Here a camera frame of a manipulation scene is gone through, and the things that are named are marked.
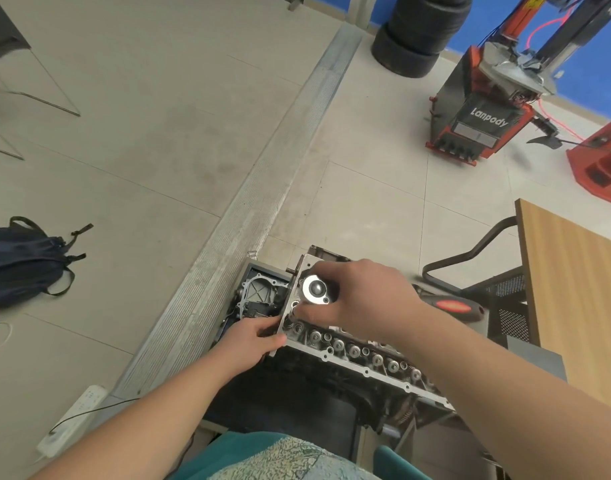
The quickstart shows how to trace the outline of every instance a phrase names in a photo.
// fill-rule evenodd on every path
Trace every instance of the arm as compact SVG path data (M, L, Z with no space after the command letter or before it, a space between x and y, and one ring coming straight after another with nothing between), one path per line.
M216 393L285 335L258 337L278 317L243 319L205 356L84 437L32 480L163 478Z
M512 478L611 478L611 408L423 303L397 270L320 262L340 285L331 305L295 314L391 344L454 405Z

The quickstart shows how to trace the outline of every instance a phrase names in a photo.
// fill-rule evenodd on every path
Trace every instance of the ratchet handle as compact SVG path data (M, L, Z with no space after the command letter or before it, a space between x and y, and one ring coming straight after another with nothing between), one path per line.
M463 323L476 323L484 319L484 308L471 299L451 295L420 295L419 298Z

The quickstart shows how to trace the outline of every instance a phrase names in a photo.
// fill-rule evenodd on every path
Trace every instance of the black backpack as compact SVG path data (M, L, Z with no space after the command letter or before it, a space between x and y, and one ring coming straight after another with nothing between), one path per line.
M72 233L66 243L61 237L48 237L41 227L25 217L12 217L8 227L0 227L0 308L34 298L40 293L52 296L65 294L72 286L74 273L70 263L85 254L66 256L79 234L92 224ZM63 272L70 274L67 288L57 293L47 289Z

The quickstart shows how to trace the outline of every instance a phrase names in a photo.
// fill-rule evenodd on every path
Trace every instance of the wooden table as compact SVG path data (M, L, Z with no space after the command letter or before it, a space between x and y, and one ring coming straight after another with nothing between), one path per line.
M516 209L531 339L611 406L611 241L525 200Z

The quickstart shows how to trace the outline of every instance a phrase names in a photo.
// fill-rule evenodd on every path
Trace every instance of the power strip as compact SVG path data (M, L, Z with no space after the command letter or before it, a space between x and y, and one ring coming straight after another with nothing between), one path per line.
M94 408L98 407L107 396L108 391L104 387L88 387L72 407L68 409L62 418L55 424L59 424L61 421L72 418L72 416L76 416L77 414L92 411ZM40 441L37 445L38 452L46 458L53 458L63 449L73 434L75 434L89 418L90 415L83 414L60 424L51 434L48 433Z

